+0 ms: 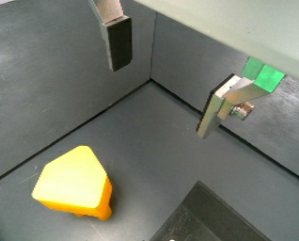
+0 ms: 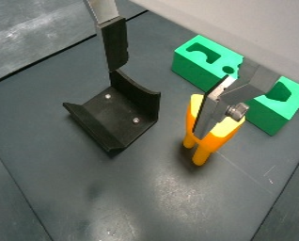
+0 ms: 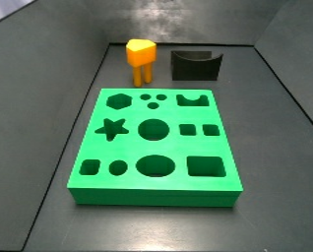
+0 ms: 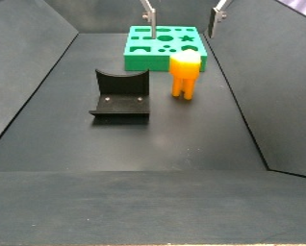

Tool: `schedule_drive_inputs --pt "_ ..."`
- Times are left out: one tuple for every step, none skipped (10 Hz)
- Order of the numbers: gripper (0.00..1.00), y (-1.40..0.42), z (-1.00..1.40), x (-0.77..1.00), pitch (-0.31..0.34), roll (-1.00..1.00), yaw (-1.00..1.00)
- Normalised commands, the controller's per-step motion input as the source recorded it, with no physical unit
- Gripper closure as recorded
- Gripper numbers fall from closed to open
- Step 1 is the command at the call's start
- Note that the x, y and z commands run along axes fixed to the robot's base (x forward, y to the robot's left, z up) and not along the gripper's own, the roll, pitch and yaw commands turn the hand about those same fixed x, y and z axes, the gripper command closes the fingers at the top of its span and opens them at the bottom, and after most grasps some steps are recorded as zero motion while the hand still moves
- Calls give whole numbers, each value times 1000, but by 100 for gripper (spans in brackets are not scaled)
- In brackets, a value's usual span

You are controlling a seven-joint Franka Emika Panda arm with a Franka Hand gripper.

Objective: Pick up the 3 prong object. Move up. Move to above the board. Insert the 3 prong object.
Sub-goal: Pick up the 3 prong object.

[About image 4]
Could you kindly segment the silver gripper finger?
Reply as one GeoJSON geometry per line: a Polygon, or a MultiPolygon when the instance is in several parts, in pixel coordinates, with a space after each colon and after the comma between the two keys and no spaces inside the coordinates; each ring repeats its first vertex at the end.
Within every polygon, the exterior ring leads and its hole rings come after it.
{"type": "Polygon", "coordinates": [[[156,22],[155,8],[152,7],[149,0],[140,0],[140,3],[141,3],[144,10],[145,10],[143,12],[143,18],[151,24],[152,38],[155,38],[155,22],[156,22]]]}
{"type": "Polygon", "coordinates": [[[211,8],[210,24],[208,24],[208,37],[215,36],[218,24],[226,19],[226,9],[232,0],[220,0],[219,3],[211,8]]]}

